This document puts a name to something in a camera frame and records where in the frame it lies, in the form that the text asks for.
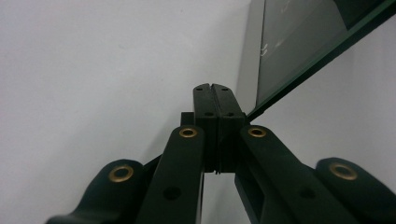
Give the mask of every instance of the bolt hole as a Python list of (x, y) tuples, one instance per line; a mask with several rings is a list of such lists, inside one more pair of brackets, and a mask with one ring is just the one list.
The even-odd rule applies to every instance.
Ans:
[(192, 135), (194, 132), (192, 130), (185, 130), (183, 131), (184, 135)]
[(253, 137), (264, 137), (267, 132), (261, 128), (251, 128), (248, 130), (248, 133)]
[(197, 135), (198, 134), (198, 132), (197, 131), (195, 131), (195, 129), (192, 129), (192, 128), (185, 128), (185, 129), (182, 129), (180, 132), (179, 132), (179, 134), (182, 136), (182, 137), (194, 137), (195, 135)]
[(134, 175), (134, 168), (129, 165), (121, 165), (116, 166), (113, 170), (108, 174), (108, 178), (115, 183), (120, 183), (128, 180)]
[(178, 187), (168, 187), (163, 191), (163, 197), (166, 200), (174, 201), (181, 195), (181, 190)]
[(129, 173), (129, 171), (128, 171), (127, 169), (121, 168), (121, 169), (119, 169), (118, 171), (116, 171), (116, 172), (114, 173), (114, 175), (115, 175), (116, 177), (123, 177), (123, 176), (127, 176), (128, 173)]
[(358, 178), (358, 173), (356, 173), (356, 171), (354, 171), (351, 167), (343, 163), (333, 162), (332, 164), (330, 164), (329, 168), (334, 175), (345, 180), (355, 180), (356, 178)]
[(305, 199), (314, 199), (314, 198), (316, 198), (317, 197), (317, 195), (315, 194), (315, 192), (311, 189), (311, 188), (308, 188), (308, 187), (303, 187), (301, 190), (300, 190), (300, 196), (302, 197), (302, 198), (305, 198)]

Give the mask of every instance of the black plastic part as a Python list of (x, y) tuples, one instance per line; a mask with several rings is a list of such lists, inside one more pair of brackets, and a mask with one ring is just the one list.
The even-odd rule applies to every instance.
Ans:
[(192, 91), (194, 99), (194, 125), (202, 128), (206, 134), (205, 141), (205, 172), (216, 169), (218, 111), (209, 84), (197, 86)]
[(212, 91), (219, 114), (217, 171), (219, 173), (234, 173), (237, 162), (237, 139), (239, 131), (246, 125), (246, 116), (239, 107), (231, 89), (213, 84)]
[[(123, 182), (112, 182), (113, 168), (128, 165), (133, 175)], [(133, 223), (146, 192), (143, 165), (119, 160), (105, 166), (87, 187), (78, 207), (67, 216), (52, 217), (47, 224)]]
[(182, 125), (194, 125), (194, 113), (193, 112), (181, 112), (180, 126)]
[[(255, 137), (251, 128), (266, 134)], [(240, 135), (240, 151), (265, 196), (260, 223), (359, 223), (270, 130), (247, 126)]]
[(245, 164), (237, 167), (234, 182), (250, 223), (259, 224), (262, 219), (264, 195)]
[[(197, 134), (181, 136), (186, 128)], [(173, 130), (135, 223), (200, 223), (204, 145), (205, 134), (199, 127)]]
[(361, 223), (396, 223), (395, 194), (358, 165), (330, 158), (318, 162), (316, 174)]

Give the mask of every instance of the glass panel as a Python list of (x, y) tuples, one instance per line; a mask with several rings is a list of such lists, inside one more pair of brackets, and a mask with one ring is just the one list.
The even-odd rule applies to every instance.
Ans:
[(266, 0), (255, 110), (268, 107), (266, 104), (297, 77), (359, 30), (366, 29), (366, 24), (389, 6), (394, 7), (394, 3)]

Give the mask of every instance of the brass insert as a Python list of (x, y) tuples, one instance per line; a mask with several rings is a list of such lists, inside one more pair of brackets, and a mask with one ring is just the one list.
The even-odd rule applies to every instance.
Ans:
[(194, 137), (198, 134), (198, 132), (193, 128), (184, 128), (179, 132), (182, 137)]
[(108, 178), (115, 182), (120, 183), (131, 178), (134, 175), (134, 169), (129, 165), (120, 165), (114, 167), (114, 169), (108, 174)]
[(253, 137), (264, 137), (267, 134), (262, 128), (250, 128), (248, 133)]
[(358, 173), (343, 163), (333, 162), (329, 168), (334, 175), (345, 180), (355, 180), (358, 178)]

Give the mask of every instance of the screw hole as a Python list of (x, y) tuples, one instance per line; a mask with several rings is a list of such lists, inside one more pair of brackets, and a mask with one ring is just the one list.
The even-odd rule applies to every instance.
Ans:
[(300, 190), (300, 196), (302, 197), (302, 198), (305, 198), (305, 199), (314, 199), (314, 198), (316, 198), (317, 197), (317, 195), (315, 194), (315, 192), (311, 189), (311, 188), (308, 188), (308, 187), (303, 187), (301, 190)]
[(345, 180), (355, 180), (358, 178), (356, 171), (343, 163), (333, 162), (330, 164), (329, 168), (334, 175)]
[(181, 190), (178, 187), (169, 187), (163, 191), (163, 197), (169, 201), (174, 201), (181, 195)]
[(185, 129), (182, 129), (182, 130), (179, 132), (179, 134), (180, 134), (182, 137), (194, 137), (195, 135), (198, 134), (198, 132), (195, 131), (195, 129), (192, 129), (192, 128), (185, 128)]
[(253, 137), (264, 137), (267, 132), (261, 128), (251, 128), (248, 130), (248, 133)]
[(108, 174), (108, 178), (112, 182), (120, 183), (128, 180), (132, 175), (134, 175), (134, 169), (131, 166), (121, 165), (114, 167), (110, 174)]

